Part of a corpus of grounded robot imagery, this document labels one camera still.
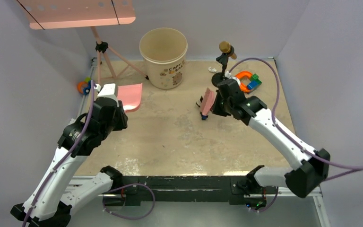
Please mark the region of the pink hand brush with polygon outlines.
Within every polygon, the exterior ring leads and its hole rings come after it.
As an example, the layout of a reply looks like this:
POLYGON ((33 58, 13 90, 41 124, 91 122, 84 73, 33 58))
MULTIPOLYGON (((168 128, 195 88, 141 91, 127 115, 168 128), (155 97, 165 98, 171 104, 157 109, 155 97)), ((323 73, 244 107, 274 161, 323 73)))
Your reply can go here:
POLYGON ((215 97, 216 95, 214 91, 210 88, 207 88, 199 109, 202 117, 208 117, 208 114, 211 111, 211 108, 215 102, 215 97))

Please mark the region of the pink plastic dustpan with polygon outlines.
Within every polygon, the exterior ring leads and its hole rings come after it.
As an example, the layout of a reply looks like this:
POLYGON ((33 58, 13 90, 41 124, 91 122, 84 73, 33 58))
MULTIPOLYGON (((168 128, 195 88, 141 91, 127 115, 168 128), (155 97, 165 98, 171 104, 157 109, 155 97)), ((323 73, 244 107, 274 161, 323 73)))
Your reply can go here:
POLYGON ((119 86, 118 100, 122 102, 125 113, 137 111, 141 104, 143 84, 119 86))

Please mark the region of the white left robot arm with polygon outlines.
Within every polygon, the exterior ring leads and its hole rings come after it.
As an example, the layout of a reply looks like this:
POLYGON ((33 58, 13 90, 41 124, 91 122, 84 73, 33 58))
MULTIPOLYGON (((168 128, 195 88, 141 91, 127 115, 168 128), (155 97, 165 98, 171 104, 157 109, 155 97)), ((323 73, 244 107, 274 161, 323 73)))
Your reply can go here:
POLYGON ((65 193, 67 186, 92 151, 112 131, 127 128, 128 117, 121 101, 99 97, 88 113, 65 127, 54 158, 32 195, 14 205, 10 213, 29 227, 65 227, 71 217, 101 193, 117 193, 123 186, 122 173, 111 166, 103 167, 78 189, 65 193))

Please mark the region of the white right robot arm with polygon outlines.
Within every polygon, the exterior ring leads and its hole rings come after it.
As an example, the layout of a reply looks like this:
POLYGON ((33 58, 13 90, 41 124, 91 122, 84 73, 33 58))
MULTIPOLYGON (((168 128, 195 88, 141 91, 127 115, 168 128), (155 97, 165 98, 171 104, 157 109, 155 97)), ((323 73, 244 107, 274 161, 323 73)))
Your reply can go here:
POLYGON ((248 193, 267 186, 285 187, 305 198, 328 177, 330 154, 300 140, 272 116, 272 111, 258 97, 246 98, 237 81, 227 79, 217 85, 212 113, 242 121, 266 138, 289 164, 287 168, 258 166, 250 171, 245 187, 248 193))

